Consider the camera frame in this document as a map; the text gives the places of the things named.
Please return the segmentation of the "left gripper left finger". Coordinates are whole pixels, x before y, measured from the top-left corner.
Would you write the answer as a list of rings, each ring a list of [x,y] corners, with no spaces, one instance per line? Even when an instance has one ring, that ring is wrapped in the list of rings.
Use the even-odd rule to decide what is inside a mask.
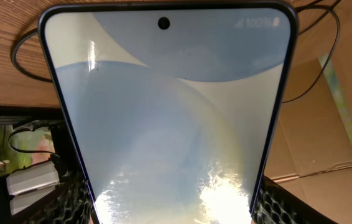
[[[87,181],[72,178],[8,219],[11,224],[89,224],[94,210]]]

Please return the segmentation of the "Samsung Galaxy smartphone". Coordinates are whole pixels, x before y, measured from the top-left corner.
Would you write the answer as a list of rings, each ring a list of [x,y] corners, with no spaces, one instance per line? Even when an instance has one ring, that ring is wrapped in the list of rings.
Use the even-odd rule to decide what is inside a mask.
[[[38,33],[100,223],[250,223],[298,22],[282,1],[62,4]]]

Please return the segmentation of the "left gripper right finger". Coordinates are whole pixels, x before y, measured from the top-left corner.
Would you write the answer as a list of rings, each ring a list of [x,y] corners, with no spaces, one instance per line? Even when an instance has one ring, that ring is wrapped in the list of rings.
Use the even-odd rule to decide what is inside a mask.
[[[266,176],[261,181],[252,220],[258,224],[336,224]]]

